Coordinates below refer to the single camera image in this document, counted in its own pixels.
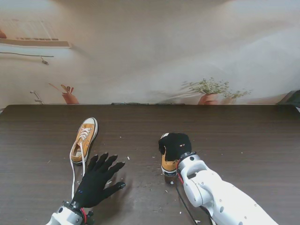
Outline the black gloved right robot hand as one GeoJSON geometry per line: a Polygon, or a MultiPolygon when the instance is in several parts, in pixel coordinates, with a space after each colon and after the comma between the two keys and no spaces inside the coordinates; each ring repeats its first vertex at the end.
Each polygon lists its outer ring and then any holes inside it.
{"type": "Polygon", "coordinates": [[[179,160],[181,155],[192,152],[188,135],[184,133],[166,133],[158,141],[158,149],[165,156],[165,161],[179,160]]]}

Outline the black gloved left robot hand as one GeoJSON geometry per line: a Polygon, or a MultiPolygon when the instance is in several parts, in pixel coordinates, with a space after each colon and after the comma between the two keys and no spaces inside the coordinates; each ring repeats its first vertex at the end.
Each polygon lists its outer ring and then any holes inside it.
{"type": "Polygon", "coordinates": [[[117,155],[108,156],[108,153],[93,156],[71,203],[78,208],[92,208],[123,189],[126,185],[124,182],[106,187],[113,175],[125,165],[125,162],[117,162],[114,165],[117,157],[117,155]]]}

